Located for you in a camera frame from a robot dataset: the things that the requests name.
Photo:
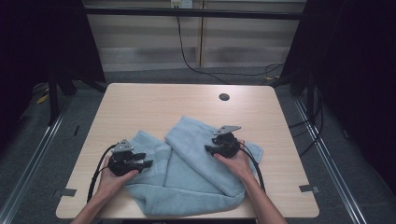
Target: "black cable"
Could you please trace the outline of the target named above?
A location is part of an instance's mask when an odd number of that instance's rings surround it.
[[[293,78],[298,76],[298,74],[308,72],[307,68],[309,67],[310,63],[308,64],[308,66],[306,68],[302,67],[303,64],[304,64],[304,61],[300,62],[297,69],[294,69],[292,73],[282,74],[277,81],[271,83],[269,86],[275,89],[278,86],[290,83]]]
[[[106,168],[106,167],[104,167],[102,170],[100,170],[100,166],[102,165],[103,159],[105,158],[107,152],[108,152],[111,148],[115,147],[116,145],[112,145],[111,147],[109,147],[108,149],[106,149],[105,153],[102,155],[102,158],[99,160],[98,166],[96,167],[96,171],[95,171],[95,173],[93,174],[93,177],[92,177],[92,181],[91,181],[91,184],[90,184],[90,189],[88,190],[87,203],[90,201],[90,199],[91,199],[91,197],[92,197],[93,189],[95,188],[96,179],[98,178],[100,172],[103,171],[103,170]]]
[[[259,163],[256,162],[256,160],[254,160],[253,153],[251,153],[250,149],[248,149],[248,147],[245,144],[243,144],[243,143],[239,143],[239,144],[244,146],[245,149],[247,150],[247,151],[245,151],[241,147],[239,148],[239,149],[241,149],[243,152],[245,152],[248,155],[248,157],[250,158],[251,162],[253,163],[254,168],[256,169],[256,172],[257,172],[257,176],[259,177],[260,186],[262,187],[262,189],[265,192],[264,181],[262,180],[262,171],[260,170]]]
[[[317,111],[315,112],[314,118],[317,117],[318,113],[319,113],[320,110],[322,109],[322,107],[321,107],[321,101],[322,101],[322,98],[321,98],[321,97],[318,97]],[[300,126],[300,125],[302,125],[302,124],[305,124],[305,123],[307,123],[307,122],[308,122],[308,120],[305,119],[305,120],[303,120],[303,121],[301,121],[301,122],[299,122],[299,123],[295,123],[295,124],[289,125],[289,128],[295,128],[295,127]]]
[[[262,84],[264,84],[265,82],[267,82],[267,80],[268,80],[268,74],[269,74],[270,72],[276,70],[276,69],[277,69],[279,66],[281,66],[281,65],[283,65],[283,63],[273,63],[273,64],[269,64],[269,65],[265,66],[265,70],[264,70],[265,79],[264,79],[264,81],[263,81],[262,83],[260,83],[259,86],[261,86]],[[267,68],[270,67],[270,66],[275,66],[275,68],[273,68],[272,70],[270,70],[270,71],[267,72]]]
[[[305,129],[305,131],[303,131],[302,133],[298,133],[298,134],[294,135],[292,138],[301,136],[301,135],[303,135],[303,134],[306,133],[306,132],[308,132],[308,129]]]
[[[283,63],[273,63],[273,64],[269,64],[269,65],[265,66],[264,72],[261,72],[261,73],[258,73],[258,74],[241,74],[241,73],[225,73],[225,72],[202,72],[202,71],[196,70],[196,69],[192,68],[192,67],[189,65],[189,63],[187,62],[187,60],[186,60],[186,56],[185,56],[185,54],[184,54],[184,48],[183,48],[183,41],[182,41],[182,38],[181,38],[181,28],[180,28],[180,27],[181,27],[181,26],[180,26],[180,17],[177,17],[178,37],[179,37],[179,40],[180,40],[181,54],[182,54],[182,56],[183,56],[183,61],[184,61],[184,63],[190,68],[190,70],[192,70],[192,71],[194,71],[194,72],[196,72],[196,73],[199,73],[199,74],[204,74],[204,75],[211,76],[211,77],[213,77],[213,78],[215,78],[215,79],[217,79],[217,80],[219,80],[219,81],[221,81],[221,82],[223,82],[223,83],[225,83],[225,84],[231,85],[231,83],[229,83],[229,82],[227,82],[227,81],[224,81],[224,80],[222,80],[221,78],[216,77],[216,76],[214,76],[214,75],[243,76],[243,77],[256,77],[256,76],[266,75],[266,78],[265,78],[265,81],[266,81],[266,79],[268,78],[267,75],[268,75],[269,73],[271,73],[272,71],[274,71],[275,69],[277,69],[279,66],[283,65]],[[270,66],[275,66],[275,68],[273,68],[272,70],[270,70],[270,71],[267,72],[267,69],[268,69],[268,67],[270,67]]]
[[[319,106],[319,110],[320,110],[320,129],[318,131],[318,134],[315,136],[314,141],[299,155],[300,158],[318,141],[318,139],[320,138],[320,134],[323,130],[323,122],[324,122],[324,116],[323,116],[323,108],[322,108],[322,97],[319,96],[318,97],[318,106]]]
[[[259,177],[259,181],[260,181],[260,186],[262,187],[262,190],[264,190],[265,192],[265,186],[264,186],[264,181],[262,180],[262,171],[260,170],[259,164],[254,160],[254,158],[248,153],[246,152],[244,149],[239,148],[241,151],[245,152],[245,154],[247,154],[247,156],[250,158],[251,162],[254,165],[254,168],[256,169],[257,172],[257,176]]]

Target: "metal rail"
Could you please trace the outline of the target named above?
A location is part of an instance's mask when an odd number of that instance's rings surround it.
[[[178,17],[211,17],[298,21],[308,17],[296,12],[268,11],[235,11],[187,8],[156,8],[156,7],[36,7],[38,12],[46,13],[77,13],[91,15],[129,15],[129,16],[178,16]]]
[[[32,156],[32,159],[30,159],[14,190],[12,190],[12,192],[9,194],[3,208],[0,211],[1,224],[11,223],[15,214],[17,213],[17,210],[21,205],[21,202],[31,185],[33,178],[35,177],[39,165],[44,160],[53,137],[58,132],[59,126],[61,125],[64,118],[64,112],[68,108],[70,102],[71,98],[68,99],[68,102],[64,106],[64,109],[61,111],[58,118],[52,123],[51,126],[47,128],[43,138],[35,150],[35,154]]]
[[[297,108],[303,120],[308,120],[308,116],[306,114],[307,111],[303,101],[301,99],[296,99],[295,104],[297,105]],[[332,182],[334,183],[338,193],[340,194],[346,210],[352,218],[353,223],[367,224],[358,202],[356,201],[355,197],[347,186],[347,183],[345,182],[340,171],[338,170],[338,167],[335,165],[329,149],[327,149],[326,145],[323,142],[323,139],[319,135],[317,127],[312,125],[310,122],[307,122],[306,128],[308,129],[312,140],[315,141],[315,139],[317,139],[315,145],[317,146],[318,153],[322,158],[330,177],[332,178]]]

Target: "light blue towel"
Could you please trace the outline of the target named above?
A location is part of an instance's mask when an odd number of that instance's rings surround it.
[[[229,210],[243,201],[243,184],[205,150],[205,145],[214,146],[211,139],[216,130],[183,117],[165,136],[169,147],[144,132],[134,137],[136,152],[149,152],[148,159],[153,159],[151,168],[126,186],[145,215],[192,216]],[[260,161],[262,149],[246,144]]]

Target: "wall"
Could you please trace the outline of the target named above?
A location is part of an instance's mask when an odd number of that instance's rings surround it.
[[[170,7],[170,1],[86,0],[85,6]],[[193,8],[302,12],[304,1],[193,1]],[[186,67],[177,19],[89,15],[105,72]],[[180,18],[183,49],[192,67],[283,63],[297,21]]]

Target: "wooden table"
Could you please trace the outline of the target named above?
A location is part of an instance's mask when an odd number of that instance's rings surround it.
[[[222,93],[227,93],[230,100],[220,100]],[[242,126],[234,135],[264,149],[260,167],[266,191],[283,216],[318,215],[313,193],[301,193],[299,189],[299,186],[309,183],[271,87],[120,83],[107,88],[67,184],[68,189],[77,190],[76,195],[63,196],[56,215],[59,218],[73,218],[85,205],[93,172],[106,148],[124,138],[131,139],[139,130],[163,139],[182,116],[214,127]],[[99,217],[146,216],[133,197],[123,189]],[[193,218],[222,217],[255,217],[255,213],[246,197],[233,210]]]

